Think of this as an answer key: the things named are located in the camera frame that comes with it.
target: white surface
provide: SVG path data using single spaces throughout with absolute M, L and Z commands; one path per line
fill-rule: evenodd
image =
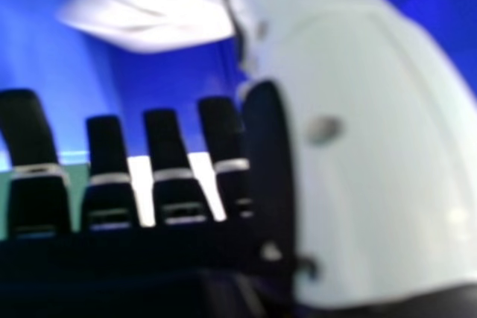
M 207 197 L 210 208 L 216 221 L 226 218 L 221 198 L 219 197 L 215 172 L 208 153 L 190 153 L 189 161 L 195 177 L 199 180 Z M 142 225 L 154 226 L 154 206 L 152 201 L 152 187 L 154 184 L 151 163 L 148 156 L 129 158 L 129 168 L 133 178 L 133 188 Z
M 145 53 L 233 34 L 222 0 L 70 0 L 60 18 L 127 50 Z
M 298 255 L 320 265 L 297 276 L 298 300 L 350 308 L 477 282 L 476 106 L 435 43 L 384 0 L 250 4 L 270 23 L 253 74 L 278 80 L 288 110 Z M 324 146 L 307 138 L 322 116 L 344 124 Z

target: robotic hand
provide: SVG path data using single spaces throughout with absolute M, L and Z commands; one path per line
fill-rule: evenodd
M 113 18 L 137 15 L 131 2 L 138 4 L 117 1 L 117 8 L 128 6 Z M 64 19 L 80 18 L 75 4 Z M 260 147 L 277 141 L 268 128 L 284 120 L 262 114 L 282 106 L 287 118 L 297 257 L 319 272 L 297 271 L 296 300 L 337 317 L 477 317 L 477 109 L 435 41 L 385 0 L 216 4 L 222 15 L 228 7 L 252 78 L 244 94 L 252 174 L 273 177 L 277 163 L 288 165 L 288 145 Z M 146 12 L 152 23 L 162 5 Z M 181 11 L 175 14 L 183 19 Z M 101 21 L 81 14 L 81 22 L 67 22 L 137 51 L 232 33 L 229 24 L 220 36 L 149 46 L 153 35 L 161 42 L 159 25 L 111 30 L 107 13 Z M 207 23 L 199 18 L 200 26 Z M 260 153 L 275 155 L 267 161 Z M 280 183 L 262 181 L 256 192 L 279 192 Z M 348 311 L 360 307 L 369 309 Z

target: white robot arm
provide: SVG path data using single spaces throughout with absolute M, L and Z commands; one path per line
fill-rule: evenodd
M 477 110 L 433 39 L 385 0 L 230 0 L 244 66 L 281 90 L 299 302 L 345 309 L 477 280 Z M 341 130 L 329 130 L 336 127 Z

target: blue surface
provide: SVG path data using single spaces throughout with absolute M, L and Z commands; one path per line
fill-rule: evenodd
M 390 1 L 434 35 L 477 91 L 477 0 Z M 141 114 L 155 107 L 175 108 L 189 150 L 203 150 L 197 99 L 233 95 L 243 80 L 232 42 L 131 54 L 61 25 L 54 14 L 63 2 L 0 0 L 0 89 L 38 92 L 63 162 L 86 161 L 84 120 L 106 113 L 121 116 L 130 155 L 145 154 Z

